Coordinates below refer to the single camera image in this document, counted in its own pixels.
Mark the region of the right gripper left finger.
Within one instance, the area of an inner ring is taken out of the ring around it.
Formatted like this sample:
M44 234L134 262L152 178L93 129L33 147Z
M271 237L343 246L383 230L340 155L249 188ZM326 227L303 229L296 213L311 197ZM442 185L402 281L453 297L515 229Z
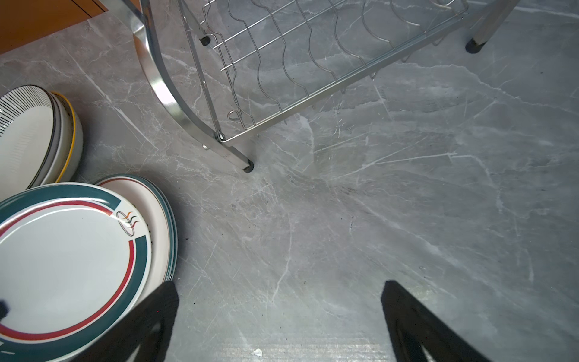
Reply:
M173 281L166 281L75 361L164 361L179 307Z

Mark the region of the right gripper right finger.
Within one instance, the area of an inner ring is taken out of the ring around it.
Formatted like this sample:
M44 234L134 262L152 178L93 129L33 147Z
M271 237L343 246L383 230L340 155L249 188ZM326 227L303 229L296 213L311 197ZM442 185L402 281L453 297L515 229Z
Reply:
M397 281L385 282L381 305L397 361L489 362Z

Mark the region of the green rimmed text plate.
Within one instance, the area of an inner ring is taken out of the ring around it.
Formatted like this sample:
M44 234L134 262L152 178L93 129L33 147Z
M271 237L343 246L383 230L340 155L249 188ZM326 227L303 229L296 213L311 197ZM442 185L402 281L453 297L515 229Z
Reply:
M146 222L116 192L58 183L5 199L1 359L74 358L137 304L151 263Z

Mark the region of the yellow rimmed dotted plate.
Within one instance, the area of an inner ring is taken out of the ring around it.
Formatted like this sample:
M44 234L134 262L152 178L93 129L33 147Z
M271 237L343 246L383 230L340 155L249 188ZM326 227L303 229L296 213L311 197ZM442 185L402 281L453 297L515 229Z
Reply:
M77 115L71 102L58 92L53 91L52 94L63 104L63 107L69 115L69 123L72 125L72 135L70 137L67 159L56 179L56 183L69 182L77 172L81 161L84 147L83 128L80 122L80 117Z

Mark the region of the white deep plate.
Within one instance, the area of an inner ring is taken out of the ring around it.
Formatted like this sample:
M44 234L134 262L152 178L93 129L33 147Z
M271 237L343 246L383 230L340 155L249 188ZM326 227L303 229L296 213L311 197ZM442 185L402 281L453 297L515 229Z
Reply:
M55 130L55 105L33 84L1 96L1 200L30 188L39 177Z

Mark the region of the silver wire dish rack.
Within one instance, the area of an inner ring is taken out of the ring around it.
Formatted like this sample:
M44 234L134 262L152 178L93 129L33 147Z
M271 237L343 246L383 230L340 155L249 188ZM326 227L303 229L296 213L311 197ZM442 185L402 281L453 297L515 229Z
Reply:
M237 144L314 106L415 51L477 25L465 49L480 52L514 1L179 1L210 114L203 120L174 84L149 1L107 1L132 33L153 93L205 149L251 172Z

